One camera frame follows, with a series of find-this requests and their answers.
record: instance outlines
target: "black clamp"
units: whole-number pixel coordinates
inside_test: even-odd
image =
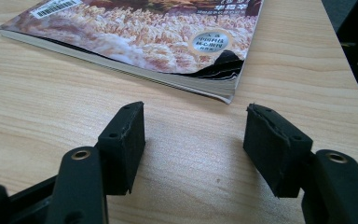
[[[0,186],[0,223],[108,223],[106,195],[131,193],[144,147],[144,103],[121,107],[95,147],[63,156],[57,176],[11,197]]]
[[[358,223],[358,163],[312,140],[274,110],[249,105],[243,148],[276,197],[305,194],[308,224]]]

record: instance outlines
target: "table surface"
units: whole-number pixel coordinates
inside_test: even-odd
[[[0,0],[0,24],[37,1]],[[0,184],[56,175],[136,101],[145,153],[133,193],[108,197],[111,223],[303,223],[301,198],[275,198],[242,149],[250,103],[358,161],[358,86],[322,2],[266,0],[231,105],[0,36]]]

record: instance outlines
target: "round sticker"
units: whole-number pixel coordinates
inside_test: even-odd
[[[228,45],[228,36],[223,32],[206,32],[197,35],[192,42],[193,48],[201,52],[217,52]]]

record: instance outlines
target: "book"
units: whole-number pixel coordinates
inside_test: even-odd
[[[229,104],[263,0],[44,0],[0,34]]]

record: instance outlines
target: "cover illustration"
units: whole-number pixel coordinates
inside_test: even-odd
[[[160,73],[246,58],[262,0],[44,0],[0,26]]]

